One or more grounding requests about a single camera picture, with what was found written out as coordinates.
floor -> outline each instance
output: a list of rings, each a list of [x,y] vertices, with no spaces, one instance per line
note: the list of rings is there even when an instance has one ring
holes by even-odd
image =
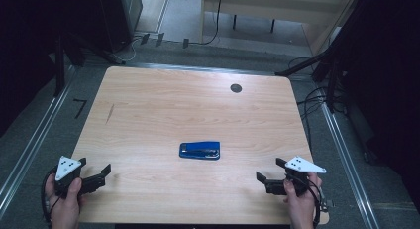
[[[233,17],[224,14],[220,16],[219,33],[213,43],[206,47],[190,46],[184,49],[183,39],[198,41],[198,4],[199,0],[167,0],[161,23],[155,33],[151,32],[153,39],[164,33],[164,43],[157,46],[156,40],[150,40],[143,45],[137,42],[132,45],[133,48],[127,47],[116,56],[130,58],[136,54],[127,62],[129,66],[144,66],[148,63],[152,63],[148,66],[183,65],[191,69],[200,66],[216,71],[229,70],[246,74],[272,74],[304,60],[296,59],[297,57],[311,57],[301,24],[278,21],[274,33],[271,34],[270,20],[238,17],[237,30],[234,31]],[[206,14],[205,39],[213,37],[215,21],[215,14]],[[90,54],[87,54],[87,59],[84,68],[73,69],[74,74],[71,74],[72,71],[68,72],[67,80],[71,80],[71,86],[59,103],[60,108],[51,118],[47,131],[33,144],[37,152],[29,156],[29,160],[33,162],[26,168],[24,177],[20,178],[22,186],[14,189],[15,196],[7,202],[10,203],[9,208],[0,211],[0,228],[40,228],[44,225],[39,208],[40,178],[51,168],[54,159],[61,155],[71,155],[97,88],[109,66]],[[317,85],[325,84],[314,83],[310,77],[311,72],[312,68],[308,67],[290,77],[297,101],[305,99]],[[0,139],[1,184],[8,180],[7,176],[21,154],[31,147],[27,143],[33,138],[33,133],[49,109],[52,93],[53,82],[40,91],[33,103]],[[80,104],[74,99],[87,100],[86,107],[78,118],[75,116],[80,110]],[[327,197],[334,202],[334,206],[330,207],[330,222],[320,225],[319,228],[420,228],[420,216],[410,203],[399,176],[387,167],[373,167],[364,161],[360,142],[347,117],[343,114],[331,116],[317,103],[311,103],[311,106],[316,111],[311,113],[309,125],[305,121],[302,124],[306,131],[311,129],[310,139],[315,163],[329,170],[329,173],[323,175],[324,189]],[[302,105],[299,105],[299,111],[304,113]],[[335,133],[342,138],[333,138],[334,126],[329,124],[328,119],[341,126]],[[352,159],[357,178],[349,177],[346,161],[343,160],[346,156],[342,156],[343,148]],[[354,189],[354,180],[359,180],[363,187]],[[362,217],[360,205],[355,200],[356,192],[367,195],[364,198],[369,200],[371,208],[365,210],[374,211],[380,226],[367,226],[366,220],[369,218]],[[81,228],[114,226],[81,224]]]

hand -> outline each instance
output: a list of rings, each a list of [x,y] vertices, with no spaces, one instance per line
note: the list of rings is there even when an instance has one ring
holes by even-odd
[[[318,187],[321,186],[322,180],[314,172],[308,173],[311,180]],[[311,185],[312,190],[317,193],[316,188]],[[299,197],[296,196],[294,185],[291,181],[284,181],[284,189],[287,197],[284,202],[288,204],[288,212],[293,229],[312,229],[315,209],[315,200],[309,190]]]
[[[60,198],[54,192],[55,173],[51,174],[46,183],[46,196],[50,201],[52,229],[74,229],[78,228],[79,203],[77,194],[81,189],[81,179],[76,178],[70,185],[67,198]]]

gray carpet floor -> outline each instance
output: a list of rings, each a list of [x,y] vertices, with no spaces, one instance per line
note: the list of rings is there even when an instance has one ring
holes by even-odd
[[[142,46],[137,43],[134,47],[137,54],[127,62],[128,66],[164,67],[157,64],[168,64],[167,67],[172,65],[184,65],[188,68],[199,66],[210,68],[208,70],[212,71],[273,75],[275,71],[287,69],[290,61],[296,58],[202,46],[190,46],[183,49],[182,44],[174,43],[163,43],[160,47],[155,47],[154,41],[149,41]],[[119,57],[130,58],[132,54],[130,47],[127,47],[119,53]],[[1,219],[0,228],[46,228],[40,204],[42,179],[61,155],[71,156],[101,79],[107,67],[110,66],[100,57],[90,53],[87,53],[86,56],[87,62],[84,67],[77,69],[74,82],[70,86],[60,110]],[[297,64],[301,60],[294,61],[293,64]],[[312,69],[308,67],[290,77],[296,101],[304,100],[306,95],[316,87],[310,78],[311,72]],[[39,92],[34,101],[0,139],[0,182],[2,184],[53,100],[53,91],[54,81]],[[74,101],[74,98],[87,100],[86,106],[77,118],[76,115],[81,106],[80,102]],[[340,113],[335,115],[372,203],[380,228],[420,228],[420,216],[412,205],[399,176],[388,167],[367,164],[364,161],[360,142],[348,118]],[[314,161],[328,170],[327,174],[322,175],[323,190],[327,198],[334,201],[335,204],[334,207],[329,208],[329,223],[320,225],[318,228],[364,228],[365,223],[322,108],[312,112],[308,116],[308,120]],[[114,225],[81,224],[80,228],[114,228]],[[157,227],[143,225],[141,228]],[[174,228],[174,226],[163,225],[159,228]]]

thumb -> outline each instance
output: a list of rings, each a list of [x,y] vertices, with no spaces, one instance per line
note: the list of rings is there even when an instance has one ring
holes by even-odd
[[[294,189],[294,185],[290,180],[285,179],[283,182],[284,190],[287,193],[288,199],[293,200],[296,198],[296,190]]]
[[[77,202],[77,194],[81,189],[81,179],[80,177],[76,178],[68,188],[67,199],[66,201]]]

wooden table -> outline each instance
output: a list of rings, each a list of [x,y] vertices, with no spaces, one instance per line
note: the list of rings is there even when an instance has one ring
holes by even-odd
[[[312,54],[319,54],[337,27],[346,22],[356,0],[222,0],[221,13],[302,23]],[[204,13],[217,12],[219,0],[201,0],[200,42]]]
[[[208,140],[220,160],[179,157],[180,143]],[[87,158],[82,177],[112,172],[80,221],[288,224],[283,196],[266,194],[256,171],[283,179],[275,158],[295,155],[312,161],[287,78],[111,67],[72,157]]]

